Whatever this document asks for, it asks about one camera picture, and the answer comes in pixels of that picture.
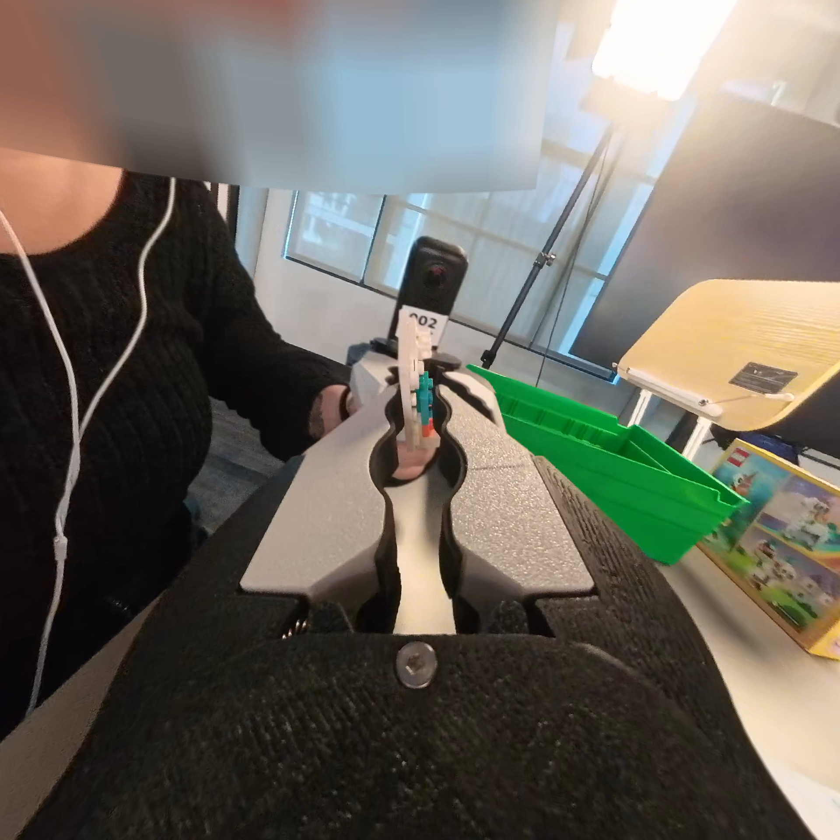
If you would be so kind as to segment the lego set box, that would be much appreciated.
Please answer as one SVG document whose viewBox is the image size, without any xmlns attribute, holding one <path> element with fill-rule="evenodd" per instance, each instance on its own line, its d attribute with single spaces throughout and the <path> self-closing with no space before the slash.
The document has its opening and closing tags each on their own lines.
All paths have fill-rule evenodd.
<svg viewBox="0 0 840 840">
<path fill-rule="evenodd" d="M 698 542 L 808 654 L 839 659 L 839 490 L 737 438 L 712 476 L 739 504 Z"/>
</svg>

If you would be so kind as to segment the large glass window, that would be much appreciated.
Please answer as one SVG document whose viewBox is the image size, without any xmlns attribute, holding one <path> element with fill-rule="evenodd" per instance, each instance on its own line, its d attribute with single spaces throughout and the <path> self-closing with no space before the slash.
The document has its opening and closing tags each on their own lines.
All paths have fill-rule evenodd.
<svg viewBox="0 0 840 840">
<path fill-rule="evenodd" d="M 507 342 L 568 355 L 653 191 L 615 177 L 598 204 L 579 199 L 507 335 Z M 406 196 L 298 192 L 285 256 L 394 296 L 414 242 L 428 236 L 461 247 L 468 271 L 452 314 L 495 337 L 571 192 L 412 193 Z"/>
</svg>

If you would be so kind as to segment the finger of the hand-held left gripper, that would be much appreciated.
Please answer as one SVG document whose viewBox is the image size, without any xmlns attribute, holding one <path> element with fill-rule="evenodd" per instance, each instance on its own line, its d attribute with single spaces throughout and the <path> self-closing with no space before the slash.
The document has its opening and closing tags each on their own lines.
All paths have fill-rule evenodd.
<svg viewBox="0 0 840 840">
<path fill-rule="evenodd" d="M 351 369 L 350 414 L 359 412 L 391 386 L 398 386 L 397 359 L 360 358 Z"/>
<path fill-rule="evenodd" d="M 505 423 L 492 385 L 482 376 L 466 369 L 453 371 L 453 391 L 483 417 L 504 427 Z"/>
</svg>

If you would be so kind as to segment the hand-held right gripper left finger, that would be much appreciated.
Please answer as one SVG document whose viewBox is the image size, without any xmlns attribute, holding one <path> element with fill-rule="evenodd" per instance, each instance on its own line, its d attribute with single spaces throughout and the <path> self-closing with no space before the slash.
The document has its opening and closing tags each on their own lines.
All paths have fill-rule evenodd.
<svg viewBox="0 0 840 840">
<path fill-rule="evenodd" d="M 402 595 L 385 492 L 403 429 L 396 385 L 303 456 L 248 568 L 244 592 L 331 602 L 353 625 L 394 625 Z"/>
</svg>

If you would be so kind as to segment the green plastic bin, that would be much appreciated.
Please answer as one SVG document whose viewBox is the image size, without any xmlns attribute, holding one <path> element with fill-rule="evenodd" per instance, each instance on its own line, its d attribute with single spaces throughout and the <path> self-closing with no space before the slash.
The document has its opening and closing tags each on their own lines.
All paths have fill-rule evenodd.
<svg viewBox="0 0 840 840">
<path fill-rule="evenodd" d="M 651 560 L 676 564 L 746 504 L 642 427 L 473 364 L 467 369 L 492 386 L 508 434 L 546 458 Z"/>
</svg>

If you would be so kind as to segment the large black board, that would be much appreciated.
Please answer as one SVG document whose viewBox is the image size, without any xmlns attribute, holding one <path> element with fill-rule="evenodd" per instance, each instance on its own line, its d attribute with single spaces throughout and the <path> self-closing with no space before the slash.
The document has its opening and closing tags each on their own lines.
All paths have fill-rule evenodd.
<svg viewBox="0 0 840 840">
<path fill-rule="evenodd" d="M 700 282 L 837 282 L 838 267 L 838 126 L 720 91 L 697 105 L 570 351 L 610 370 Z"/>
</svg>

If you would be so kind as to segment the person's left forearm black sleeve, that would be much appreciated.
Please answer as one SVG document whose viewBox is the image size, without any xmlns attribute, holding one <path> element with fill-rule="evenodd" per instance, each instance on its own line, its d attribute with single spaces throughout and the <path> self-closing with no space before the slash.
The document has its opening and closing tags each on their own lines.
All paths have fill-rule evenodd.
<svg viewBox="0 0 840 840">
<path fill-rule="evenodd" d="M 341 423 L 347 367 L 283 340 L 257 305 L 205 325 L 202 367 L 211 397 L 246 419 L 263 447 L 287 461 Z"/>
</svg>

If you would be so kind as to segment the white lego assembly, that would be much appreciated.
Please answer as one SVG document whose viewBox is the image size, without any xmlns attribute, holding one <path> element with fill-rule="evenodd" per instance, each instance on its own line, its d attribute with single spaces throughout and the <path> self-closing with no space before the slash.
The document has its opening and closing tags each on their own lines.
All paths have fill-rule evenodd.
<svg viewBox="0 0 840 840">
<path fill-rule="evenodd" d="M 406 449 L 435 448 L 434 381 L 425 365 L 433 355 L 431 332 L 411 313 L 401 313 L 396 339 Z"/>
</svg>

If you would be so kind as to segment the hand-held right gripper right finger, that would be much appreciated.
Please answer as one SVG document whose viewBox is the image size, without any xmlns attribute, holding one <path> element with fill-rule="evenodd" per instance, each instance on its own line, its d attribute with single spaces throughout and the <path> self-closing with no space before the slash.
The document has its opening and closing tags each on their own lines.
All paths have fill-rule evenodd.
<svg viewBox="0 0 840 840">
<path fill-rule="evenodd" d="M 476 634 L 504 602 L 587 597 L 595 582 L 529 451 L 466 397 L 439 385 L 437 462 L 448 486 L 439 569 L 457 634 Z"/>
</svg>

